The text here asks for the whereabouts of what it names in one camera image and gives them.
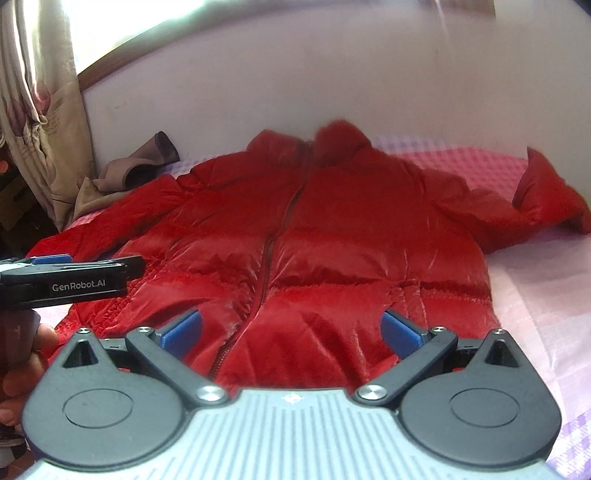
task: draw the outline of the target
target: hand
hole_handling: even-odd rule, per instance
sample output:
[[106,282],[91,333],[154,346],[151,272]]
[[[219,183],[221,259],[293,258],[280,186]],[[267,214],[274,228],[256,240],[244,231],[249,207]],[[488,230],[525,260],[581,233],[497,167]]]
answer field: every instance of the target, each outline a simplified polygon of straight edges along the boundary
[[21,422],[22,407],[29,394],[47,370],[47,361],[38,350],[57,347],[57,333],[49,325],[41,324],[33,340],[33,352],[24,364],[9,370],[2,379],[3,395],[0,395],[0,423],[16,426]]

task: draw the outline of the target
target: metal screw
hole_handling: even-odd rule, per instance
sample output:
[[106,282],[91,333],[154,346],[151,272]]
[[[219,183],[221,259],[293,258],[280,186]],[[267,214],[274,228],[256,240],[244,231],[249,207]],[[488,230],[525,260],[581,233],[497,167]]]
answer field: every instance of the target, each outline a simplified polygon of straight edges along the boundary
[[222,387],[207,385],[197,390],[197,398],[203,401],[218,401],[226,395]]
[[382,385],[364,385],[359,387],[357,393],[365,400],[380,400],[388,395],[388,390]]

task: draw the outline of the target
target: beige curtain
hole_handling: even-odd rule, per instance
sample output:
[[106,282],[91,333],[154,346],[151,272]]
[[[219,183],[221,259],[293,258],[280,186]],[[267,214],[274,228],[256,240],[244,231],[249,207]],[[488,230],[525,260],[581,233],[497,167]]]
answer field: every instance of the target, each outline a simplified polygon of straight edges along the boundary
[[0,10],[0,97],[0,145],[8,144],[62,230],[76,202],[76,179],[93,177],[94,166],[60,0],[9,0]]

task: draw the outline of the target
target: jacket sleeve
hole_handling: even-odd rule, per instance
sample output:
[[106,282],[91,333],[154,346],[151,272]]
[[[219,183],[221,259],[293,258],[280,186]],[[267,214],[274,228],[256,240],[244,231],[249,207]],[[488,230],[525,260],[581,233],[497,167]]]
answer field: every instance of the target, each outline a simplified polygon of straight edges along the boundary
[[591,233],[591,212],[584,198],[541,153],[528,149],[528,158],[512,203],[489,190],[470,190],[458,177],[434,171],[424,172],[426,195],[436,209],[466,228],[485,253],[524,242],[561,223]]
[[91,222],[41,240],[29,256],[70,254],[75,261],[95,260],[142,235],[180,205],[186,195],[173,177],[159,177],[109,206]]

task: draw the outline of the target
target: brown fabric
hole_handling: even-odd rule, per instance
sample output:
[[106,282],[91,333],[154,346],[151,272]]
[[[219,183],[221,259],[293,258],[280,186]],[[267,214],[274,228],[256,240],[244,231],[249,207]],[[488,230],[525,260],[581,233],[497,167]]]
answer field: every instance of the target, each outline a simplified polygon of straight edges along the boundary
[[0,9],[0,145],[62,230],[79,175],[93,157],[70,26],[60,0],[11,0]]
[[78,179],[78,197],[72,221],[96,210],[107,208],[132,189],[153,180],[158,169],[178,162],[178,152],[164,132],[156,133],[129,157],[107,163],[98,179]]
[[129,157],[107,163],[94,184],[99,192],[131,190],[154,180],[160,167],[178,160],[173,143],[164,132],[158,132]]

